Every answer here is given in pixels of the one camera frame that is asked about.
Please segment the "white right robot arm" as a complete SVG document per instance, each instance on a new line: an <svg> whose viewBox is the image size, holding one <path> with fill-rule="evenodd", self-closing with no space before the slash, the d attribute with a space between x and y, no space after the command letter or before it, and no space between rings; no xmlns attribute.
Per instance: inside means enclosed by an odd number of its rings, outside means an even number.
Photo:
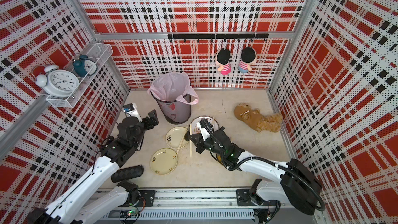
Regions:
<svg viewBox="0 0 398 224"><path fill-rule="evenodd" d="M288 201L306 215L325 211L322 183L302 162L296 159L278 162L255 156L232 143L224 128L214 132L203 128L197 134L187 132L184 138L195 145L197 153L208 150L228 171L250 172L279 183L275 201Z"/></svg>

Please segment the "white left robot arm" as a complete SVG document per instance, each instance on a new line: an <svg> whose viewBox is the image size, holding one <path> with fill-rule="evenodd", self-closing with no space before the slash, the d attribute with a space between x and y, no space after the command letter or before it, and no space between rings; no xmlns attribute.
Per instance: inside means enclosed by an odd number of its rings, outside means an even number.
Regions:
<svg viewBox="0 0 398 224"><path fill-rule="evenodd" d="M129 180L143 174L143 166L123 169L123 165L142 148L146 131L159 124L156 110L139 119L126 117L118 124L118 136L109 136L93 166L60 197L44 209L36 208L27 216L29 224L94 224L112 209L141 200L138 186ZM91 204L87 201L110 177L117 186Z"/></svg>

